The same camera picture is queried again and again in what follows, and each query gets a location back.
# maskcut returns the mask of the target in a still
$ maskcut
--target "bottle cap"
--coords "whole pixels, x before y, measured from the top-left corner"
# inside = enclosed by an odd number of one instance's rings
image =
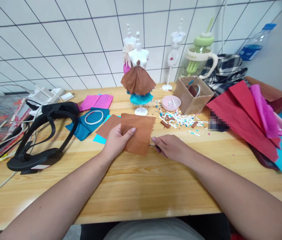
[[[211,33],[201,33],[200,36],[194,39],[194,45],[196,46],[211,46],[214,42],[214,37]]]
[[[267,23],[265,24],[265,26],[263,27],[262,30],[273,30],[273,28],[275,28],[276,24],[275,23]]]

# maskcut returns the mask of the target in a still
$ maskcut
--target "wooden table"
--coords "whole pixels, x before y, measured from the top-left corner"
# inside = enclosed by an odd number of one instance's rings
[[[154,102],[172,92],[165,92],[162,84],[153,91]],[[74,102],[82,101],[88,94],[112,94],[110,114],[134,113],[135,106],[122,87],[74,91]],[[174,134],[195,150],[249,179],[282,201],[282,174],[262,167],[245,141],[233,132],[210,132],[197,127],[196,136],[189,128],[165,129],[160,124],[157,109],[149,103],[148,115],[155,116],[152,136]],[[208,109],[199,116],[208,120]],[[59,147],[68,135],[64,127],[70,120],[56,121],[59,131],[54,138],[42,143],[33,153]],[[40,132],[37,141],[50,134],[50,127]],[[52,167],[33,175],[17,173],[0,189],[0,230],[4,229],[19,213],[60,179],[95,156],[103,145],[93,142],[95,133],[80,142],[75,137],[67,146],[63,158]],[[6,162],[0,162],[0,184],[12,174]],[[111,165],[105,178],[93,193],[76,224],[161,218],[220,212],[215,200],[187,167],[158,155],[154,148],[147,157],[123,152]]]

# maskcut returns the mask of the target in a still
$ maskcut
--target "vr headset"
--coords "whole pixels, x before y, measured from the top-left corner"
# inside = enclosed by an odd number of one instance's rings
[[[58,162],[63,156],[64,148],[69,143],[75,130],[77,129],[79,123],[79,112],[79,107],[74,102],[55,103],[42,106],[42,114],[34,120],[27,133],[23,136],[14,157],[7,162],[8,168],[12,171],[22,171],[21,174],[29,174],[37,173],[39,170],[50,167]],[[30,155],[27,153],[27,151],[33,146],[51,139],[56,131],[53,121],[55,119],[66,117],[72,120],[73,128],[60,148],[51,148],[36,155]],[[36,144],[32,144],[32,141],[28,142],[34,131],[47,122],[50,123],[52,129],[49,137]]]

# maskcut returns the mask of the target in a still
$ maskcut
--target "blue bottle label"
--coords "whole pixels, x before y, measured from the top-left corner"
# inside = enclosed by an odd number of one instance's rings
[[[262,46],[260,45],[245,45],[240,51],[239,55],[243,59],[243,61],[251,61],[261,49]]]

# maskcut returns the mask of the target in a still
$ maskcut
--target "hand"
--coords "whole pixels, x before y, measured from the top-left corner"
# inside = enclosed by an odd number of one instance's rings
[[[175,135],[153,137],[152,141],[161,149],[156,149],[158,153],[183,164],[185,164],[188,158],[193,156],[193,153],[196,153],[195,150]]]
[[[116,158],[123,151],[128,140],[133,136],[136,130],[136,128],[131,128],[122,136],[121,124],[112,128],[102,153],[104,153],[105,156],[110,156],[112,160]]]

